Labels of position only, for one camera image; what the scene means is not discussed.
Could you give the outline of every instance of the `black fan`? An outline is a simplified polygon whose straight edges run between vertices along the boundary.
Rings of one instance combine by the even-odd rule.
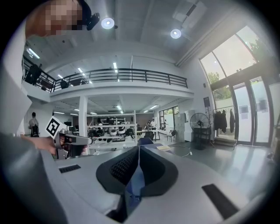
[[[204,129],[208,129],[210,125],[210,121],[208,117],[203,113],[196,113],[192,115],[189,124],[194,131],[194,134],[198,134],[199,145],[197,146],[198,150],[202,150],[203,147],[201,146],[201,138]]]

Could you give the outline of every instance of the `balcony railing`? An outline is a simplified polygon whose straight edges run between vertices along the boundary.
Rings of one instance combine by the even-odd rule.
[[[56,80],[54,91],[72,86],[97,83],[97,82],[160,82],[188,88],[187,79],[157,71],[143,69],[99,69],[83,73],[76,73]]]
[[[38,77],[34,77],[34,74],[29,72],[32,65],[34,65],[34,63],[24,56],[25,74],[23,76],[23,80],[34,86],[38,86],[42,90],[50,93],[53,92],[56,80],[42,69],[39,69],[40,75]]]
[[[168,85],[176,85],[188,88],[187,79],[157,71],[143,70],[143,69],[99,69],[83,73],[76,73],[66,76],[62,79],[55,80],[50,75],[40,70],[41,73],[35,80],[30,76],[30,66],[33,63],[24,57],[25,74],[23,79],[30,84],[38,86],[47,92],[54,92],[72,86],[100,83],[100,82],[158,82]]]

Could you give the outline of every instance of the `gray floor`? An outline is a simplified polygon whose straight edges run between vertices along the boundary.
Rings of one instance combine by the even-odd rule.
[[[175,143],[172,151],[176,155],[183,156],[189,150],[179,146],[189,146],[189,143]],[[275,168],[267,158],[269,148],[249,147],[237,145],[232,147],[215,145],[206,146],[204,150],[196,150],[192,147],[192,156],[189,159],[201,162],[234,184],[250,200],[261,192],[269,189],[271,177]]]

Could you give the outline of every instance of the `shelf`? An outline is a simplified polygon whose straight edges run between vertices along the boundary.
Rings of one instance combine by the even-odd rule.
[[[134,113],[131,114],[96,114],[96,115],[87,115],[88,117],[125,117],[125,116],[133,116]]]
[[[124,147],[133,147],[137,143],[130,138],[130,140],[125,140],[123,142],[107,142],[107,141],[96,141],[95,143],[89,146],[90,149],[109,149],[109,148],[124,148]]]
[[[88,128],[109,128],[109,127],[133,127],[135,124],[123,124],[123,125],[93,125],[87,126]]]
[[[93,139],[99,139],[99,138],[102,138],[102,139],[104,139],[104,138],[106,138],[106,139],[108,139],[108,138],[125,138],[125,137],[121,137],[121,136],[110,136],[109,134],[106,134],[106,135],[104,135],[104,136],[101,136],[101,137],[92,137]]]

